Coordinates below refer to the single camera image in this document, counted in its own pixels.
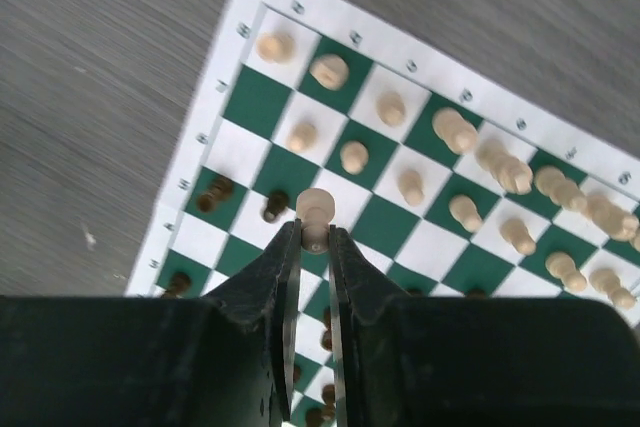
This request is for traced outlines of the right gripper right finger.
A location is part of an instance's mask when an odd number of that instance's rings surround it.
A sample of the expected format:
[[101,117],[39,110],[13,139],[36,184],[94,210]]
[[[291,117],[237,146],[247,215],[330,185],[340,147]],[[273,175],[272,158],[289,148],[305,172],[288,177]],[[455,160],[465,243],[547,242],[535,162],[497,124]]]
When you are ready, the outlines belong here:
[[365,258],[349,232],[329,231],[330,310],[339,426],[428,426],[402,310],[405,289]]

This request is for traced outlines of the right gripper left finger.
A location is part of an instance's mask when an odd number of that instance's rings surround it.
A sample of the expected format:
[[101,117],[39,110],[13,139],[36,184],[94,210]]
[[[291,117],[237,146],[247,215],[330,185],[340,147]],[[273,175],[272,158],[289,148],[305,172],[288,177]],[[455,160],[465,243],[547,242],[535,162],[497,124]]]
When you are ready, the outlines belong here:
[[199,383],[201,426],[280,426],[291,416],[301,222],[205,295],[211,328]]

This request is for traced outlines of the light wooden pawn piece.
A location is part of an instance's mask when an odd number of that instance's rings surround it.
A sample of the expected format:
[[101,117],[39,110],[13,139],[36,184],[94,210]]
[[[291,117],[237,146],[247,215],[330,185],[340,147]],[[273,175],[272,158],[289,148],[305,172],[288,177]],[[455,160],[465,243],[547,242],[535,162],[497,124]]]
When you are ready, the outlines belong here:
[[329,225],[335,216],[334,197],[324,189],[306,189],[297,198],[296,216],[301,221],[302,248],[314,255],[326,252]]

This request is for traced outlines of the green white chess board mat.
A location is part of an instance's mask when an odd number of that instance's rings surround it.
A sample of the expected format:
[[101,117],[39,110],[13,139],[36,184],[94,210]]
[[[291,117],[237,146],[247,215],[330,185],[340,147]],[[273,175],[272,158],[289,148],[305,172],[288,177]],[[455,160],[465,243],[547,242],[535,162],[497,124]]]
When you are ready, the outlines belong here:
[[[257,55],[271,32],[288,62]],[[337,91],[310,73],[325,54]],[[134,424],[201,426],[205,295],[309,188],[410,294],[428,426],[638,424],[638,160],[343,0],[225,7],[126,289],[161,387]],[[329,238],[301,242],[284,426],[339,426],[329,264]]]

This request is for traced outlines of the light wooden chess piece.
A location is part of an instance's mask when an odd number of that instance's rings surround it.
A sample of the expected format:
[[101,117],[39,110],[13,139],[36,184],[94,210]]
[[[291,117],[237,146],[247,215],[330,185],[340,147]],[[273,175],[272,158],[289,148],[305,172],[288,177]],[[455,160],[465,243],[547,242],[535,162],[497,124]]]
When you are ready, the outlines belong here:
[[325,54],[312,62],[310,73],[322,87],[337,91],[347,81],[349,67],[342,57],[336,54]]

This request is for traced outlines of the light wooden rook piece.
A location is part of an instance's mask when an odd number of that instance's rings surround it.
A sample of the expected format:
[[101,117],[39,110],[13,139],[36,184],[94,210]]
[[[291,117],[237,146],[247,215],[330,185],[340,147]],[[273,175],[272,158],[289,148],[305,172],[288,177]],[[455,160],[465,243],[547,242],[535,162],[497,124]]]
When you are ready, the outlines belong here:
[[256,41],[257,55],[268,63],[283,64],[295,53],[295,40],[286,32],[262,34]]

